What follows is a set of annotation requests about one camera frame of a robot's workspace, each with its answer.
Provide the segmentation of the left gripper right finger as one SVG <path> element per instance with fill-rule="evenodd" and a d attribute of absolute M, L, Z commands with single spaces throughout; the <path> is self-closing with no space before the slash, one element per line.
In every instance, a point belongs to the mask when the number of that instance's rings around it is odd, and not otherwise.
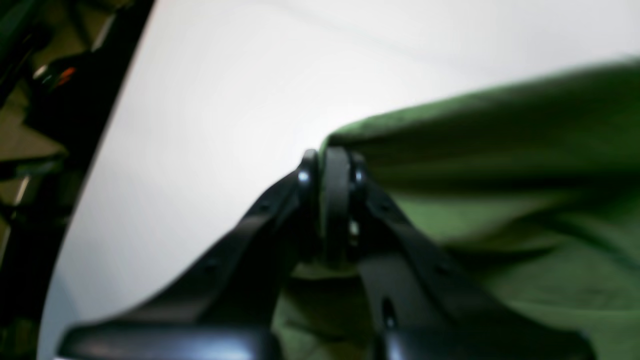
<path fill-rule="evenodd" d="M 528 319 L 466 276 L 342 147 L 323 152 L 322 260 L 355 264 L 375 326 L 371 360 L 595 358 L 581 333 Z"/>

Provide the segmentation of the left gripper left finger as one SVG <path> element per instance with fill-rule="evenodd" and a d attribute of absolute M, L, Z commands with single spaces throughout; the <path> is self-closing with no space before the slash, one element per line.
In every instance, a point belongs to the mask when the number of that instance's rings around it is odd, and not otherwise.
<path fill-rule="evenodd" d="M 314 249 L 318 153 L 268 187 L 237 225 L 162 292 L 69 329 L 60 360 L 281 360 L 279 292 Z"/>

